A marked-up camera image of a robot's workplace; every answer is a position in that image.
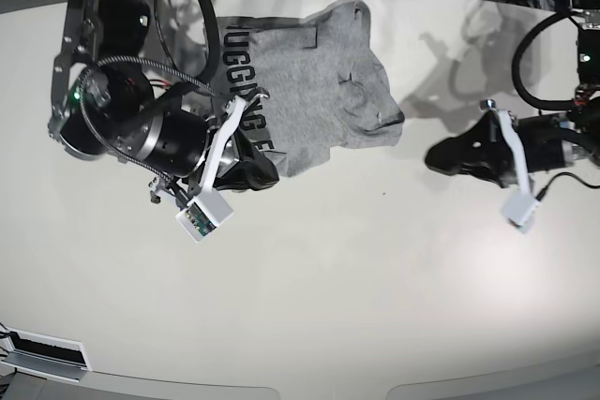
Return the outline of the grey t-shirt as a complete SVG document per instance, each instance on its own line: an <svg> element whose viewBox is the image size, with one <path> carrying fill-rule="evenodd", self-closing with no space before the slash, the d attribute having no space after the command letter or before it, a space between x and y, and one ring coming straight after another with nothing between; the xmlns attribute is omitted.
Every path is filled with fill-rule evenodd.
<svg viewBox="0 0 600 400"><path fill-rule="evenodd" d="M370 48L362 0L339 0L306 18L220 17L213 88L245 96L240 129L287 178L326 163L334 147L395 146L405 116Z"/></svg>

